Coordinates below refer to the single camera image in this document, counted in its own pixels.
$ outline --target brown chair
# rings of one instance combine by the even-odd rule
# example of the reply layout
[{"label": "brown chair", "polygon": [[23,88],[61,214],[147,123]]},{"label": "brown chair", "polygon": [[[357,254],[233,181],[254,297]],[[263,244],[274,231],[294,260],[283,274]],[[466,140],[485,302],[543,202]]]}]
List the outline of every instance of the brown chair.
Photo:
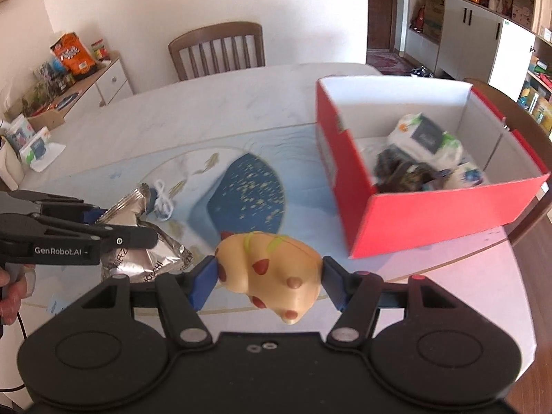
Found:
[{"label": "brown chair", "polygon": [[220,50],[222,51],[223,57],[223,71],[230,71],[230,59],[228,57],[228,51],[226,48],[225,39],[231,39],[232,45],[232,58],[234,63],[235,70],[241,70],[241,64],[239,60],[238,46],[236,43],[236,38],[242,38],[242,48],[244,52],[244,62],[245,68],[251,68],[251,57],[249,56],[249,47],[247,46],[246,36],[253,36],[255,41],[255,54],[257,59],[257,66],[264,67],[264,45],[263,45],[263,27],[257,23],[251,22],[228,22],[214,24],[212,26],[205,26],[203,28],[187,32],[186,34],[177,37],[171,43],[169,43],[169,53],[172,57],[173,63],[175,64],[176,71],[178,73],[178,78],[181,81],[186,81],[188,79],[188,74],[184,68],[184,62],[180,55],[180,51],[183,49],[188,50],[190,56],[191,69],[194,73],[194,77],[198,78],[198,66],[193,52],[194,46],[199,46],[199,55],[201,60],[201,65],[203,68],[203,73],[205,76],[211,74],[209,71],[209,65],[207,57],[205,55],[204,44],[209,43],[211,50],[211,57],[213,59],[213,68],[212,71],[220,73],[219,67],[219,58],[217,56],[217,43],[220,42]]},{"label": "brown chair", "polygon": [[[552,142],[533,117],[511,98],[485,82],[470,78],[465,79],[465,81],[473,84],[506,116],[508,128],[519,131],[546,167],[552,170]],[[508,235],[508,239],[513,246],[552,210],[552,177],[546,183],[550,190],[530,209],[525,218],[521,219]]]}]

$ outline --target foil packaging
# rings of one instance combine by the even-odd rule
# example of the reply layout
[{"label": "foil packaging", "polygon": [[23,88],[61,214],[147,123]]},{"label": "foil packaging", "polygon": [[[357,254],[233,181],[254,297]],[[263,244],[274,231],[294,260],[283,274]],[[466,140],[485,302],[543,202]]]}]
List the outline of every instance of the foil packaging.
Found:
[{"label": "foil packaging", "polygon": [[102,280],[115,274],[126,274],[131,283],[151,282],[159,274],[183,272],[191,266],[192,254],[189,250],[157,225],[140,219],[149,203],[150,188],[141,184],[98,219],[97,224],[150,227],[159,235],[153,249],[120,248],[104,254],[101,257]]}]

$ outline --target open box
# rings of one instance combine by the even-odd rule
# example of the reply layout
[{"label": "open box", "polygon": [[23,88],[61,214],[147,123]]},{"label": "open box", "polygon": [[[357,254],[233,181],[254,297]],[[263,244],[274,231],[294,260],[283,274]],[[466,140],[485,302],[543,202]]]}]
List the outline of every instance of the open box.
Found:
[{"label": "open box", "polygon": [[[471,84],[411,77],[329,77],[316,90],[317,142],[351,258],[411,249],[514,221],[549,172]],[[387,137],[423,112],[458,138],[491,184],[378,193],[356,139]]]}]

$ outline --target wooden floor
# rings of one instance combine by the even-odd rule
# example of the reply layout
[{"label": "wooden floor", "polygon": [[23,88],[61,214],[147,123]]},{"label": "wooden floor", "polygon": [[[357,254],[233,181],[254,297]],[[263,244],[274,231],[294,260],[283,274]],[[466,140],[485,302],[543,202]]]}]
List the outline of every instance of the wooden floor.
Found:
[{"label": "wooden floor", "polygon": [[552,412],[552,224],[544,218],[514,247],[533,313],[535,362],[507,400],[520,414]]}]

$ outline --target patterned rug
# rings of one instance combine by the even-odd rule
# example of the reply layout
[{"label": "patterned rug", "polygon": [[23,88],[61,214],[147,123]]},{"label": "patterned rug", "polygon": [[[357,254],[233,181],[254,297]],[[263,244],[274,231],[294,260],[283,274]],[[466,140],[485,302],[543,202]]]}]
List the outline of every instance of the patterned rug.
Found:
[{"label": "patterned rug", "polygon": [[410,76],[410,70],[414,68],[407,60],[389,51],[369,51],[366,64],[392,76]]}]

